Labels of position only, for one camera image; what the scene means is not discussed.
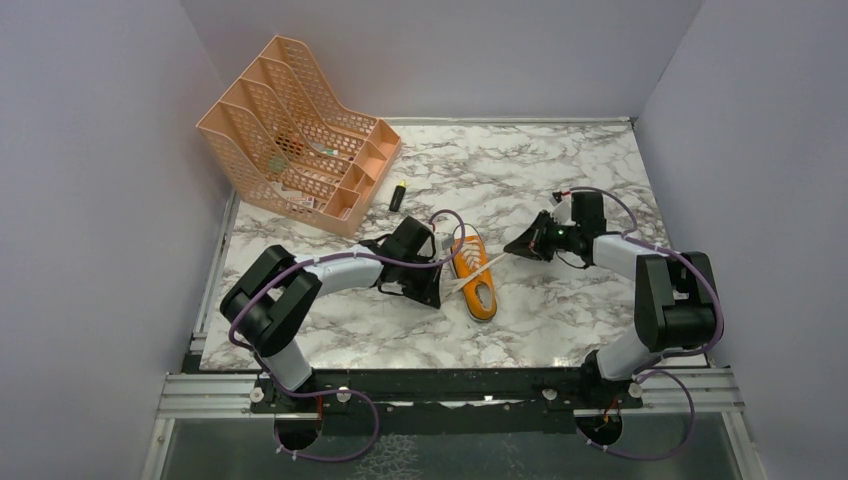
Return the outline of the orange canvas sneaker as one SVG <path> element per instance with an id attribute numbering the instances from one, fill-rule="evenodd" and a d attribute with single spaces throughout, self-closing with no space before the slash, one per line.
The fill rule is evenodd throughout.
<path id="1" fill-rule="evenodd" d="M 451 294 L 461 293 L 471 317 L 479 323 L 491 321 L 497 313 L 494 281 L 489 270 L 491 261 L 486 252 L 482 236 L 471 225 L 453 231 L 455 254 L 450 266 L 455 284 L 449 288 Z"/>

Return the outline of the white shoelace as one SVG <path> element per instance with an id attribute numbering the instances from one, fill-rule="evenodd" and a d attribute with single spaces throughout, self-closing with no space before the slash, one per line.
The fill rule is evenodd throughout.
<path id="1" fill-rule="evenodd" d="M 473 293 L 480 300 L 493 300 L 495 287 L 491 269 L 506 258 L 505 253 L 489 257 L 482 235 L 470 224 L 464 231 L 457 226 L 453 230 L 455 243 L 452 252 L 456 255 L 449 266 L 454 280 L 448 281 L 448 294 Z"/>

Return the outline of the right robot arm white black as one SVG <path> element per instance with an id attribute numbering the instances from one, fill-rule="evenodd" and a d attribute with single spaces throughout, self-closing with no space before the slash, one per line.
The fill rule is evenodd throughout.
<path id="1" fill-rule="evenodd" d="M 605 199 L 595 187 L 555 192 L 555 203 L 570 202 L 570 219 L 540 212 L 528 229 L 504 251 L 550 262 L 562 252 L 579 257 L 584 267 L 612 271 L 633 281 L 631 326 L 613 343 L 591 352 L 577 380 L 579 398 L 600 407 L 617 392 L 617 383 L 666 358 L 700 355 L 717 344 L 724 331 L 710 260 L 701 252 L 678 252 L 634 238 L 636 229 L 609 229 Z"/>

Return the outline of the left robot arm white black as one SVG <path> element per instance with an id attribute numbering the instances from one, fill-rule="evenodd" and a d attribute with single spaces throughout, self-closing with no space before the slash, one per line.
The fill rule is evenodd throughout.
<path id="1" fill-rule="evenodd" d="M 432 229 L 405 218 L 391 233 L 323 257 L 281 245 L 262 252 L 220 303 L 238 345 L 276 378 L 276 396 L 298 411 L 313 401 L 313 368 L 296 336 L 313 303 L 348 289 L 374 288 L 439 308 L 441 264 Z"/>

